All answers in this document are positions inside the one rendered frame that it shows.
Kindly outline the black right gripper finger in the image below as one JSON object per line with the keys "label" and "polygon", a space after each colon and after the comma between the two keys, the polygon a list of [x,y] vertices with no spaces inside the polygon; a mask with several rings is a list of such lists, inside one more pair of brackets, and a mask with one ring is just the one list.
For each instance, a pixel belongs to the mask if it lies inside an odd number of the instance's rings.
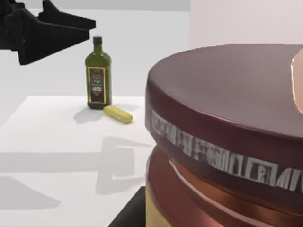
{"label": "black right gripper finger", "polygon": [[142,186],[107,227],[145,227],[145,224],[145,186]]}
{"label": "black right gripper finger", "polygon": [[38,14],[42,22],[91,30],[96,28],[96,21],[60,11],[51,0],[42,1],[43,11]]}
{"label": "black right gripper finger", "polygon": [[17,23],[16,41],[20,65],[28,65],[89,39],[89,30],[54,25],[36,19]]}

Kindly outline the maroon and copper round jar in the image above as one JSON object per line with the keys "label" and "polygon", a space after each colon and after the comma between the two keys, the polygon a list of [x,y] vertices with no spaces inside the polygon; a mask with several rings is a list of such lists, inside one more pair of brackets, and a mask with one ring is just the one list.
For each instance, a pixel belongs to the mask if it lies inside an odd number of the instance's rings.
{"label": "maroon and copper round jar", "polygon": [[153,202],[177,227],[303,227],[303,45],[226,44],[149,71]]}

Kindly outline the dark green glass bottle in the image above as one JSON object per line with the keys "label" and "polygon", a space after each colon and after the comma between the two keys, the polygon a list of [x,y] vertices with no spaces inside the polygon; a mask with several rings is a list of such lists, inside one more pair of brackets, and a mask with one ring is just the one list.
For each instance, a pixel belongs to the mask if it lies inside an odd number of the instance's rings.
{"label": "dark green glass bottle", "polygon": [[101,36],[93,37],[93,52],[85,59],[87,105],[102,110],[112,104],[111,57],[103,51]]}

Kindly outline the small yellow bread roll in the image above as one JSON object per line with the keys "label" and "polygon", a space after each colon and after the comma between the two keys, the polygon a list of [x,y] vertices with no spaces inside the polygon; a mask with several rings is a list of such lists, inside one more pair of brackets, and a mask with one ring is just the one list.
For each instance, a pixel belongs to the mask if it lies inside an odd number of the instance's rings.
{"label": "small yellow bread roll", "polygon": [[133,116],[130,113],[128,113],[120,108],[117,108],[113,105],[108,105],[108,106],[104,107],[103,112],[107,116],[109,116],[123,124],[129,124],[133,121]]}

